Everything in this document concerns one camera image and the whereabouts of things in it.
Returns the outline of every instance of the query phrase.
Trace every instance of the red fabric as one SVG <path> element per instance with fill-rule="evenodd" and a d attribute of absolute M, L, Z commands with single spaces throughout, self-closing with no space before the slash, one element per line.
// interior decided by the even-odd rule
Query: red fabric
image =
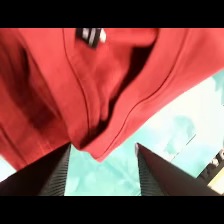
<path fill-rule="evenodd" d="M 0 29 L 0 154 L 17 170 L 71 141 L 102 161 L 149 117 L 222 69 L 223 29 Z"/>

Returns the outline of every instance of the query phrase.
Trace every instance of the seam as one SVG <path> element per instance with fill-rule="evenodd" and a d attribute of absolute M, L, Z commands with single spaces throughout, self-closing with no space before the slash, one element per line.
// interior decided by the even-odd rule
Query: seam
<path fill-rule="evenodd" d="M 155 94 L 156 96 L 154 96 L 154 99 L 158 96 L 158 94 L 160 93 L 160 90 L 162 89 L 162 87 L 167 84 L 167 87 L 168 85 L 171 83 L 171 81 L 173 80 L 175 74 L 176 74 L 176 71 L 178 69 L 178 66 L 180 66 L 179 64 L 179 61 L 181 60 L 182 56 L 183 56 L 183 52 L 185 50 L 185 47 L 186 47 L 186 43 L 188 42 L 188 39 L 190 38 L 190 34 L 192 33 L 192 29 L 188 29 L 187 30 L 187 35 L 185 36 L 184 40 L 183 40 L 183 43 L 181 44 L 181 47 L 180 47 L 180 50 L 177 54 L 177 57 L 176 57 L 176 60 L 174 63 L 174 65 L 171 67 L 171 70 L 170 70 L 170 74 L 165 78 L 165 80 L 163 81 L 163 83 L 160 85 L 160 87 L 155 90 L 150 96 L 147 96 L 146 98 L 142 99 L 141 101 L 139 101 L 137 104 L 135 104 L 132 109 L 129 111 L 129 113 L 127 114 L 120 130 L 118 131 L 117 135 L 114 137 L 113 141 L 110 143 L 110 145 L 107 147 L 107 149 L 102 153 L 101 156 L 97 157 L 96 159 L 97 160 L 100 160 L 107 152 L 108 150 L 111 148 L 111 146 L 114 144 L 114 142 L 119 138 L 121 132 L 123 131 L 126 123 L 127 123 L 127 120 L 130 116 L 130 114 L 139 106 L 141 105 L 142 103 L 144 103 L 145 101 L 149 100 L 150 97 L 153 97 Z"/>
<path fill-rule="evenodd" d="M 77 80 L 77 83 L 78 83 L 78 85 L 79 85 L 79 87 L 80 87 L 80 89 L 81 89 L 81 92 L 82 92 L 82 95 L 83 95 L 83 98 L 84 98 L 85 107 L 86 107 L 87 127 L 88 127 L 88 133 L 89 133 L 89 130 L 90 130 L 90 124 L 89 124 L 89 110 L 88 110 L 87 96 L 86 96 L 86 94 L 85 94 L 85 91 L 84 91 L 84 88 L 83 88 L 83 86 L 82 86 L 82 84 L 81 84 L 81 81 L 80 81 L 80 79 L 78 78 L 78 75 L 77 75 L 78 73 L 77 73 L 76 69 L 72 66 L 72 64 L 71 64 L 71 62 L 70 62 L 70 60 L 69 60 L 68 52 L 67 52 L 67 50 L 66 50 L 66 45 L 65 45 L 65 30 L 64 30 L 64 28 L 62 28 L 62 33 L 63 33 L 63 42 L 64 42 L 64 43 L 63 43 L 63 46 L 64 46 L 65 55 L 66 55 L 68 64 L 69 64 L 71 70 L 73 71 L 73 74 L 74 74 L 74 76 L 75 76 L 75 78 L 76 78 L 76 80 Z"/>

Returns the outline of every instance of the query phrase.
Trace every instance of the red shirt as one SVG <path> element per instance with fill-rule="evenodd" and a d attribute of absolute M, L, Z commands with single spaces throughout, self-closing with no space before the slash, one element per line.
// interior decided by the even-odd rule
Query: red shirt
<path fill-rule="evenodd" d="M 149 117 L 222 69 L 223 29 L 0 29 L 0 154 L 17 170 L 71 141 L 102 161 Z"/>

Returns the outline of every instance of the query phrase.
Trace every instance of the red garment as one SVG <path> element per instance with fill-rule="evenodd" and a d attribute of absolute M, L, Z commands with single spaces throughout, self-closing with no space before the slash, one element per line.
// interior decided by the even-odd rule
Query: red garment
<path fill-rule="evenodd" d="M 21 169 L 71 141 L 102 161 L 224 65 L 223 29 L 0 30 L 0 154 Z"/>

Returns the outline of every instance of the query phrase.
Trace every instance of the clothing tag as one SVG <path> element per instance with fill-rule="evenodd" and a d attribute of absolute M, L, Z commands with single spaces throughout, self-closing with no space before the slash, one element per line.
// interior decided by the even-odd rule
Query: clothing tag
<path fill-rule="evenodd" d="M 106 33 L 102 28 L 77 28 L 76 36 L 84 40 L 92 48 L 96 48 L 99 41 L 106 41 Z"/>

